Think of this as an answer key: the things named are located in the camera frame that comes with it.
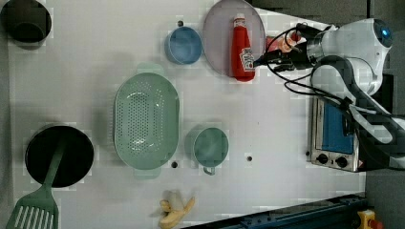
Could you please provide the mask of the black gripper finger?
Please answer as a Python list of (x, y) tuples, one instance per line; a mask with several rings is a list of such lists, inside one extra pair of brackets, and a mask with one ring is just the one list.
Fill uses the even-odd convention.
[(265, 52), (253, 62), (254, 67), (264, 66), (267, 64), (281, 64), (287, 59), (287, 56), (281, 51)]
[(274, 67), (275, 72), (294, 71), (295, 67), (292, 64), (281, 64)]

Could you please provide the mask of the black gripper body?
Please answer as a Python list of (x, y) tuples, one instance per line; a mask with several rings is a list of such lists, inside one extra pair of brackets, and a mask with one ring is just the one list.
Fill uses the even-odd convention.
[(312, 67), (307, 55), (306, 42), (296, 45), (294, 50), (284, 52), (284, 54), (287, 56), (287, 59), (281, 64), (292, 64), (295, 67), (295, 70), (305, 70)]

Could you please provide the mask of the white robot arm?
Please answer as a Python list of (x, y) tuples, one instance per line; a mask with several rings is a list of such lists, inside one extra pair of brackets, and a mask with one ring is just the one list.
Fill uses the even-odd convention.
[(358, 167), (404, 168), (404, 117), (393, 115), (373, 95), (383, 81), (383, 64), (392, 36), (384, 21), (364, 19), (320, 31), (304, 23), (292, 28), (306, 39), (290, 51), (267, 51), (255, 67), (289, 64), (310, 69), (308, 94), (335, 107), (349, 122), (365, 154)]

